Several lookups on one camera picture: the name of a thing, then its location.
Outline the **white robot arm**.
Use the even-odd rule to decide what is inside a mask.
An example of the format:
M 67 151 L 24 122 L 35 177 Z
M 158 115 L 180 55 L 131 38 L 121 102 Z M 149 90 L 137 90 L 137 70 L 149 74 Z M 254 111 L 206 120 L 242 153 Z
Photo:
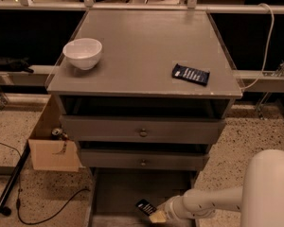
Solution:
M 157 207 L 153 223 L 210 218 L 216 210 L 240 212 L 240 227 L 284 227 L 284 151 L 267 149 L 248 164 L 240 187 L 189 189 Z

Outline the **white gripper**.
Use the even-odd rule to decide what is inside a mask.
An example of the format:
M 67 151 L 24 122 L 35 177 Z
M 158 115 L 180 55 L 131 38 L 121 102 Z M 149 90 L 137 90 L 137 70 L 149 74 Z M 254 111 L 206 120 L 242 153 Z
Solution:
M 165 223 L 168 219 L 177 220 L 186 218 L 186 208 L 183 205 L 183 197 L 175 196 L 164 204 L 164 210 L 156 210 L 149 216 L 152 223 Z

